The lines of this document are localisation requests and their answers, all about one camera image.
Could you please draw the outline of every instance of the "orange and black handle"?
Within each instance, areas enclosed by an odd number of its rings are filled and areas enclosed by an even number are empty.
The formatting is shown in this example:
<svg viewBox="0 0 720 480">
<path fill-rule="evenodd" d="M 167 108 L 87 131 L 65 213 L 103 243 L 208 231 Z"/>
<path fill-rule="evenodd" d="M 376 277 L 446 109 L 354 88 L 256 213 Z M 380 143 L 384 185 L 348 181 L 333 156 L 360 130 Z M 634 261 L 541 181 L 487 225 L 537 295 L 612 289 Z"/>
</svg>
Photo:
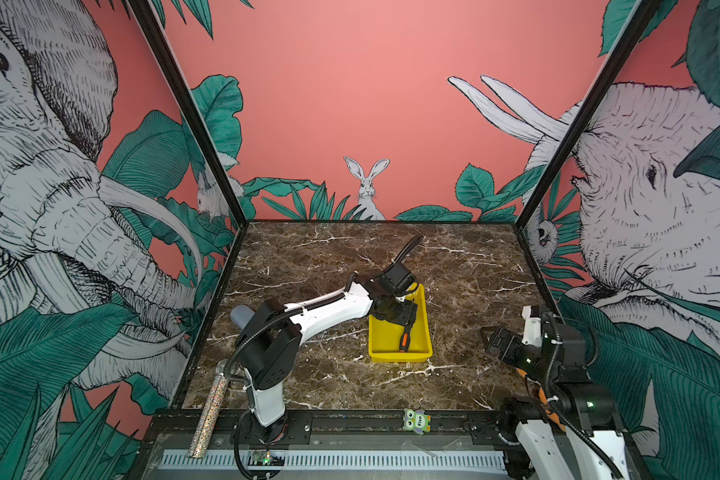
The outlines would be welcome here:
<svg viewBox="0 0 720 480">
<path fill-rule="evenodd" d="M 413 322 L 408 322 L 405 324 L 405 328 L 403 329 L 403 335 L 400 337 L 400 353 L 407 353 L 408 348 L 411 346 L 412 327 Z"/>
</svg>

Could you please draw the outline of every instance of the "yellow tray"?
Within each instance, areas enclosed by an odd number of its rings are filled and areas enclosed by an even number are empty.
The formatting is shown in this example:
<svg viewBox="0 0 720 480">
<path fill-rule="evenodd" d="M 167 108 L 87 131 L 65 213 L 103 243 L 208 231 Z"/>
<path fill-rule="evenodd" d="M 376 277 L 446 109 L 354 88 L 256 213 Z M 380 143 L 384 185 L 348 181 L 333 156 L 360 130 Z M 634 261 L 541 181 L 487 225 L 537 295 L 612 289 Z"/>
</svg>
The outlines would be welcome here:
<svg viewBox="0 0 720 480">
<path fill-rule="evenodd" d="M 399 351 L 400 336 L 404 327 L 368 316 L 368 354 L 374 362 L 419 363 L 432 356 L 432 339 L 427 323 L 427 305 L 424 302 L 424 286 L 419 284 L 405 298 L 418 305 L 416 323 L 411 328 L 411 346 L 407 353 Z"/>
</svg>

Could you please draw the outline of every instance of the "brown marble countertop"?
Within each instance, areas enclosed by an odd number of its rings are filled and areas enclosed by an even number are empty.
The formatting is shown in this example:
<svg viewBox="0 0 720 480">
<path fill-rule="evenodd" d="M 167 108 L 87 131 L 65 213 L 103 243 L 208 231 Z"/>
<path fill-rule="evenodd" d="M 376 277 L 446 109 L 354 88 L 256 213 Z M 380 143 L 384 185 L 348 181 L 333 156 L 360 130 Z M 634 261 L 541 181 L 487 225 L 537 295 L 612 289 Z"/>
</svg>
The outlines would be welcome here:
<svg viewBox="0 0 720 480">
<path fill-rule="evenodd" d="M 201 352 L 184 408 L 202 408 L 219 360 L 239 330 L 230 311 L 256 310 L 277 296 L 304 301 L 341 288 L 354 270 L 385 267 L 416 234 L 422 244 L 405 265 L 424 284 L 434 354 L 424 363 L 375 363 L 368 319 L 344 322 L 308 340 L 286 378 L 286 408 L 480 409 L 524 396 L 514 369 L 483 351 L 480 328 L 523 329 L 523 305 L 542 302 L 510 226 L 490 224 L 250 225 Z M 247 403 L 232 384 L 225 408 Z"/>
</svg>

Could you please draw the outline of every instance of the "glitter tube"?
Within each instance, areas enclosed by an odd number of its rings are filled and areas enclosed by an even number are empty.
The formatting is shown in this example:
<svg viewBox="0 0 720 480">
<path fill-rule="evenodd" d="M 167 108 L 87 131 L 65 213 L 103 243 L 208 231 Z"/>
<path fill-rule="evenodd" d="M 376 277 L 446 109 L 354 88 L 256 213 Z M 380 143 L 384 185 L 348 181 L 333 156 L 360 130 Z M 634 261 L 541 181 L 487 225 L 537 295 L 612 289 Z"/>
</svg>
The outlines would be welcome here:
<svg viewBox="0 0 720 480">
<path fill-rule="evenodd" d="M 193 458 L 202 458 L 208 450 L 208 444 L 211 441 L 213 427 L 216 425 L 216 419 L 219 417 L 221 405 L 224 402 L 226 387 L 230 381 L 224 377 L 224 365 L 226 360 L 221 360 L 216 365 L 216 375 L 213 377 L 213 385 L 211 391 L 206 398 L 206 404 L 202 408 L 200 415 L 200 423 L 197 424 L 197 430 L 192 437 L 192 445 L 187 456 Z"/>
</svg>

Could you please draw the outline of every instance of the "green owl toy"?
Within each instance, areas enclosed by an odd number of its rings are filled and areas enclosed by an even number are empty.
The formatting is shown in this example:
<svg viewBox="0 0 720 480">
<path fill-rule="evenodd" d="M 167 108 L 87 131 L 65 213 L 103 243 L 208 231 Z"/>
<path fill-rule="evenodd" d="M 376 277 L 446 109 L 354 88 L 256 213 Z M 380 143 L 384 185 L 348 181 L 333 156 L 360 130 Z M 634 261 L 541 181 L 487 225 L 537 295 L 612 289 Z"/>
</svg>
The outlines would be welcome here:
<svg viewBox="0 0 720 480">
<path fill-rule="evenodd" d="M 429 415 L 424 414 L 424 410 L 413 411 L 406 408 L 403 415 L 403 430 L 423 435 L 424 432 L 429 432 L 429 421 L 431 419 Z"/>
</svg>

